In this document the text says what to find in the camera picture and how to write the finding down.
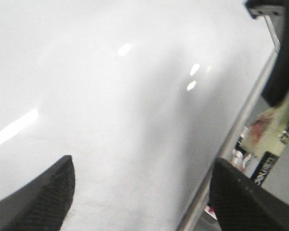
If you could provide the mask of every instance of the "silver metal bar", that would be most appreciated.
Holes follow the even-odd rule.
[[[280,49],[280,41],[279,41],[278,36],[276,34],[276,31],[275,31],[273,22],[271,20],[271,17],[268,16],[268,15],[265,15],[264,19],[265,19],[266,24],[267,24],[267,26],[269,28],[269,32],[270,32],[270,35],[272,37],[272,41],[274,43],[275,51],[278,53],[279,49]]]
[[[254,106],[256,105],[261,95],[261,92],[271,74],[276,58],[277,53],[276,51],[273,51],[268,61],[266,62],[257,82],[255,83],[244,107],[240,111],[221,149],[219,150],[217,154],[218,157],[229,159],[231,151],[233,150],[238,140],[238,137],[240,136],[240,133],[244,128],[245,122],[247,121]],[[212,163],[212,166],[210,167],[206,176],[204,177],[198,191],[195,194],[192,203],[190,204],[187,212],[182,218],[182,221],[180,222],[177,231],[193,231],[195,229],[195,226],[201,214],[203,213],[204,207],[208,202],[208,194],[213,164],[214,163]]]

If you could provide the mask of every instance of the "black plastic piece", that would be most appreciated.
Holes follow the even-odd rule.
[[[29,184],[0,201],[0,231],[58,231],[75,190],[72,157],[63,156]]]
[[[284,6],[285,0],[248,0],[245,3],[247,10],[249,11],[252,18],[256,18],[258,15],[261,15],[262,12],[259,10],[257,14],[253,13],[251,9],[258,9],[262,6]]]
[[[210,201],[223,231],[289,231],[289,205],[217,158]]]

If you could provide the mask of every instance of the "printed label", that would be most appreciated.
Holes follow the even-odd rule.
[[[270,152],[265,152],[256,170],[252,174],[251,180],[257,185],[262,185],[263,181],[265,180],[277,160],[277,155],[274,155]]]

